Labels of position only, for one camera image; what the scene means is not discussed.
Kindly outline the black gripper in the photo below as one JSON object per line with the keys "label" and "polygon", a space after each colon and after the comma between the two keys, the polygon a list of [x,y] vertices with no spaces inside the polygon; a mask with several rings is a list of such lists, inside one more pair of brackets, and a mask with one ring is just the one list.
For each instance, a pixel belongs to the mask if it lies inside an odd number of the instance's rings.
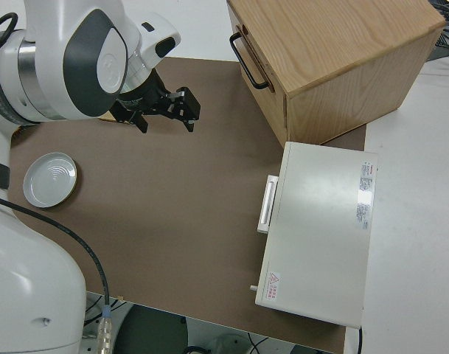
{"label": "black gripper", "polygon": [[181,87],[170,93],[155,69],[140,86],[120,94],[111,107],[111,114],[117,122],[135,125],[142,133],[147,133],[148,128],[142,114],[170,113],[172,119],[181,121],[192,133],[200,111],[201,105],[189,88]]}

